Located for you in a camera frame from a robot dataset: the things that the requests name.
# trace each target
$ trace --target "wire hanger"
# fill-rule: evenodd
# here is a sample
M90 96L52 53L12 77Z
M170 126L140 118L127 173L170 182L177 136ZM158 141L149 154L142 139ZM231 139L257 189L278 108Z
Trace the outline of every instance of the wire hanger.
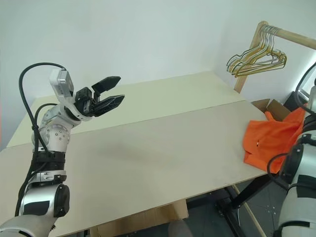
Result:
M274 50L274 37L278 30L277 27L263 25L259 31L258 45L230 58L227 71L239 77L283 68L287 57L280 50ZM271 59L259 61L265 56L271 56Z

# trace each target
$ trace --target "white tabletop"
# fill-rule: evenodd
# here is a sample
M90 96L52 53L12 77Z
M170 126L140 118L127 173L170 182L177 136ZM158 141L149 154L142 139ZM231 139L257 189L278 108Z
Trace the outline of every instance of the white tabletop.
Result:
M88 122L82 122L80 126L72 129L71 133L98 130L244 100L213 72L121 85L101 96L105 98L120 94L124 94L125 99L117 109ZM33 114L45 103L58 101L56 96L38 98L31 107ZM39 118L44 112L45 109L39 114ZM29 117L25 116L8 147L30 143L31 126Z
M231 93L230 88L220 87ZM215 94L216 89L210 87L209 93ZM225 97L225 93L216 94L218 101ZM212 102L211 108L73 134L65 166L70 211L58 219L50 236L88 229L264 174L243 163L242 148L249 120L263 120L264 114L240 101L239 95L236 98L237 102L222 105ZM30 143L0 153L0 190L5 194L0 223L14 214L31 158Z

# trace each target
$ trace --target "black metal table leg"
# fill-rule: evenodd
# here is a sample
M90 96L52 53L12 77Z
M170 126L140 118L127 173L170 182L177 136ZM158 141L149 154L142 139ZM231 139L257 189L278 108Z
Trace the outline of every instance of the black metal table leg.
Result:
M216 202L217 208L221 211L234 236L246 237L242 228L238 224L238 220L236 219L236 215L233 213L233 210L226 208L228 204L229 201L227 201L227 199L221 199Z
M258 192L260 192L263 188L265 188L269 183L271 183L270 177L266 174L260 177L255 178L237 197L235 197L231 203L231 209L237 209L244 202L251 199Z

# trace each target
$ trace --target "clothes rack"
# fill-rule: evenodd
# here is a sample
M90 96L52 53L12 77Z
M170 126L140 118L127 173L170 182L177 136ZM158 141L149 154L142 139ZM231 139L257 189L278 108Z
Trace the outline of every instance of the clothes rack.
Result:
M261 21L259 22L255 34L253 36L252 42L250 44L250 48L254 48L259 44L259 33L261 31L261 27L263 25L268 25L268 22ZM312 39L303 35L299 35L297 33L293 33L290 31L286 31L283 29L279 29L275 34L275 36L280 37L285 40L292 41L294 43L298 43L300 45L306 46L308 48L312 48L316 50L316 39ZM247 76L241 76L237 78L237 82L235 84L234 90L238 93L241 92L243 85L245 84Z

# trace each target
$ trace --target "cardboard box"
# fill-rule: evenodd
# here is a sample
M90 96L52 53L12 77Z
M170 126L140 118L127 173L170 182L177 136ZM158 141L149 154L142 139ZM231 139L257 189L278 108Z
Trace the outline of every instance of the cardboard box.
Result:
M271 103L269 101L270 99L264 99L251 103L262 112L269 111L275 120L283 121L290 111L276 100L272 100Z

